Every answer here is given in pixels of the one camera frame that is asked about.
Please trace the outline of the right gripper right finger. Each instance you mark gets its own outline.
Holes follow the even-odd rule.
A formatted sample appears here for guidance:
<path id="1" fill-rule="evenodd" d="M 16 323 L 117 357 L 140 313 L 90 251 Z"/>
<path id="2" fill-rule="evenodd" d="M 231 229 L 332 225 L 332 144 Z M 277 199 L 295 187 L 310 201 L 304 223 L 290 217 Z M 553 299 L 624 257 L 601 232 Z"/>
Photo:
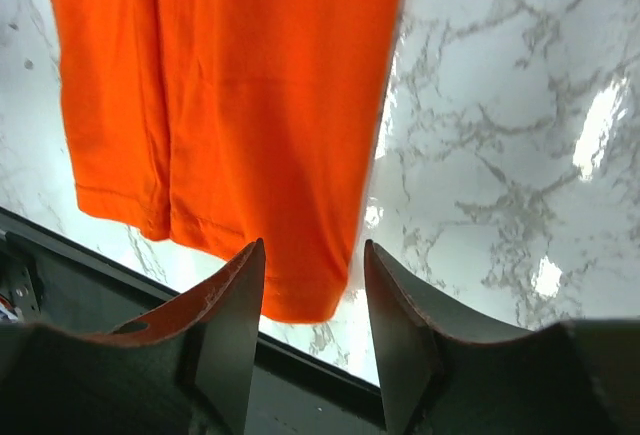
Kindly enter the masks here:
<path id="1" fill-rule="evenodd" d="M 367 242 L 364 275 L 391 434 L 635 434 L 639 323 L 527 330 L 478 312 Z"/>

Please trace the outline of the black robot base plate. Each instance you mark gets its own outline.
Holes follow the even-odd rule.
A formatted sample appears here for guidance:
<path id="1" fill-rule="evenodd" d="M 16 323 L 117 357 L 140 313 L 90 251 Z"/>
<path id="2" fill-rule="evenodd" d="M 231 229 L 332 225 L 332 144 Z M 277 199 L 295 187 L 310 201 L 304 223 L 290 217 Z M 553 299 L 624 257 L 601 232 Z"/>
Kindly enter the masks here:
<path id="1" fill-rule="evenodd" d="M 5 434 L 380 434 L 378 390 L 258 331 L 265 253 L 184 293 L 1 215 Z"/>

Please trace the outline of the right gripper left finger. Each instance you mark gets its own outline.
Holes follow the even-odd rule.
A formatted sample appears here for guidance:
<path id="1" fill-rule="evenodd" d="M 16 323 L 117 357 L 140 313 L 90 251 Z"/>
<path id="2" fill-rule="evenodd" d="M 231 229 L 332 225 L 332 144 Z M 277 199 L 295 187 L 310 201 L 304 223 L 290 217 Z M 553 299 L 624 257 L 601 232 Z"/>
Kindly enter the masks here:
<path id="1" fill-rule="evenodd" d="M 240 434 L 265 271 L 262 241 L 167 301 L 49 251 L 7 241 L 33 294 L 1 325 L 5 434 Z"/>

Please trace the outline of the orange t-shirt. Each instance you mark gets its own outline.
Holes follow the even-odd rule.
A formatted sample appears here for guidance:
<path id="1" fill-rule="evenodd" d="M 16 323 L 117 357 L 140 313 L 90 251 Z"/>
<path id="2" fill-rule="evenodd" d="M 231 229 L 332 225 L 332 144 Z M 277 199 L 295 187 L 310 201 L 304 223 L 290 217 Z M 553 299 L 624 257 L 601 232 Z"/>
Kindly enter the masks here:
<path id="1" fill-rule="evenodd" d="M 400 0 L 51 0 L 81 211 L 233 257 L 263 314 L 346 289 Z"/>

